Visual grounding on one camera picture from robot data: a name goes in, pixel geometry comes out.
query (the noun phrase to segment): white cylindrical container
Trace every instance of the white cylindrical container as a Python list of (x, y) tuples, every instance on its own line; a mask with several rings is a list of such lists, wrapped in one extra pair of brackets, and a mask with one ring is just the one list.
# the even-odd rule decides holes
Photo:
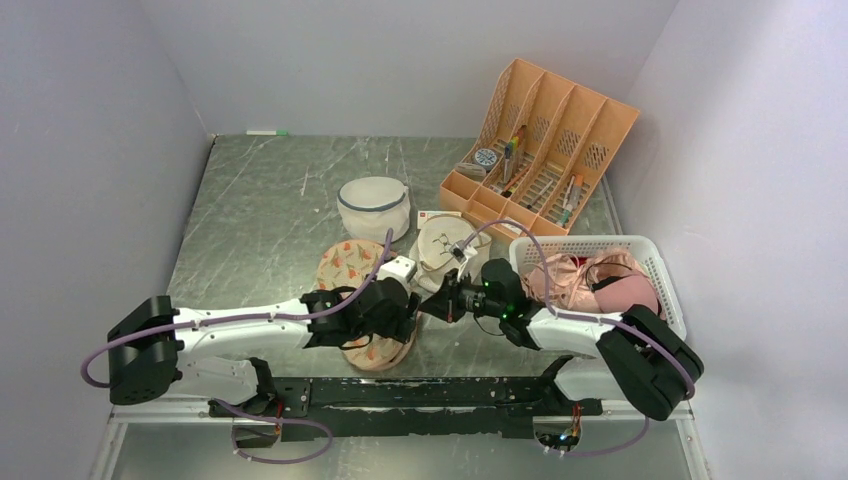
[(339, 189), (337, 204), (345, 229), (353, 238), (383, 244), (386, 230), (394, 230), (393, 240), (409, 230), (408, 188), (400, 180), (366, 177), (351, 180)]

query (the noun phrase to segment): pink fabric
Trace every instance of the pink fabric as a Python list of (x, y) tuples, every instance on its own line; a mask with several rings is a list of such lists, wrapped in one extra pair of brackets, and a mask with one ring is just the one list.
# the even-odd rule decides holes
[[(576, 312), (614, 313), (642, 304), (654, 313), (659, 310), (657, 293), (650, 279), (625, 249), (603, 251), (579, 267), (577, 258), (568, 254), (553, 255), (546, 262), (551, 274), (551, 302), (556, 307)], [(610, 276), (623, 278), (596, 292), (589, 289), (590, 285)], [(545, 277), (541, 264), (522, 276), (522, 285), (528, 296), (544, 301)], [(665, 315), (661, 313), (660, 318), (665, 319)]]

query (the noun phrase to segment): orange desk organizer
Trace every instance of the orange desk organizer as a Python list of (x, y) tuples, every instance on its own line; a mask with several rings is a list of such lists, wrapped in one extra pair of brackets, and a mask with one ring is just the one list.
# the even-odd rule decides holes
[[(439, 189), (441, 208), (460, 211), (477, 226), (511, 218), (534, 235), (567, 235), (638, 116), (639, 110), (631, 106), (515, 59), (498, 78), (480, 137), (462, 161), (473, 162), (480, 148), (493, 150), (499, 159), (479, 183), (452, 171)], [(496, 193), (505, 186), (503, 151), (522, 125), (527, 126), (523, 154), (512, 159), (519, 162), (513, 175), (528, 165), (529, 170), (506, 198)], [(563, 196), (574, 174), (583, 175), (583, 191), (560, 227)], [(551, 180), (553, 186), (526, 208)], [(505, 242), (519, 236), (502, 225), (494, 226), (492, 233)]]

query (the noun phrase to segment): white enclosure wall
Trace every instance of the white enclosure wall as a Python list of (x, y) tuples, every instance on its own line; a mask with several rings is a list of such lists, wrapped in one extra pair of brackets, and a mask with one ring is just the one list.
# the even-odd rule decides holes
[(622, 97), (677, 0), (142, 0), (210, 132), (473, 137), (515, 57)]
[(848, 478), (848, 6), (681, 0), (612, 166), (706, 373), (714, 478)]
[(165, 288), (207, 151), (137, 2), (1, 2), (0, 478), (88, 478), (79, 364)]

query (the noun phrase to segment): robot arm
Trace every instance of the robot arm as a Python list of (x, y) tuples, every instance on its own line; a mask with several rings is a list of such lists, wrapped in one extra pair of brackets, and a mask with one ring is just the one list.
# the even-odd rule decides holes
[(250, 401), (261, 410), (275, 394), (267, 363), (256, 358), (228, 360), (221, 355), (259, 348), (342, 347), (374, 334), (406, 343), (415, 329), (420, 302), (409, 288), (415, 268), (411, 260), (398, 257), (382, 265), (377, 280), (346, 308), (307, 321), (281, 315), (328, 311), (348, 289), (317, 290), (300, 299), (230, 310), (174, 309), (167, 296), (151, 298), (113, 328), (108, 339), (171, 323), (195, 328), (153, 335), (110, 350), (109, 398), (115, 405), (134, 405), (170, 392), (233, 405)]
[[(559, 368), (554, 383), (569, 400), (626, 400), (646, 416), (665, 420), (685, 399), (686, 386), (677, 370), (650, 346), (610, 323), (624, 323), (647, 335), (667, 350), (693, 381), (704, 371), (695, 352), (645, 306), (592, 317), (558, 310), (595, 320), (572, 321), (528, 299), (520, 277), (504, 259), (486, 262), (481, 278), (483, 285), (477, 286), (467, 276), (461, 277), (458, 270), (448, 272), (440, 289), (421, 305), (421, 311), (447, 322), (467, 312), (475, 317), (495, 317), (504, 336), (516, 346), (591, 357), (571, 358)], [(612, 322), (602, 323), (599, 318)]]
[[(140, 338), (110, 350), (110, 400), (133, 405), (170, 392), (216, 398), (261, 412), (277, 394), (267, 363), (221, 355), (263, 347), (342, 347), (373, 334), (406, 343), (419, 310), (420, 298), (409, 289), (414, 271), (414, 262), (403, 257), (386, 263), (377, 281), (346, 308), (307, 321), (280, 315), (329, 311), (345, 292), (318, 290), (299, 300), (217, 311), (176, 310), (169, 297), (154, 297), (116, 326), (109, 340), (174, 322), (195, 328)], [(628, 400), (645, 415), (664, 420), (683, 400), (686, 392), (679, 374), (637, 339), (608, 325), (556, 318), (524, 295), (518, 275), (503, 259), (486, 262), (482, 278), (483, 286), (475, 286), (467, 277), (460, 280), (457, 270), (449, 272), (441, 289), (420, 304), (420, 310), (448, 322), (466, 312), (493, 316), (516, 346), (591, 357), (563, 357), (543, 375), (545, 382), (551, 381), (549, 374), (553, 377), (548, 393), (559, 407), (584, 399)], [(649, 335), (694, 380), (700, 377), (700, 359), (647, 308), (637, 306), (608, 317)]]

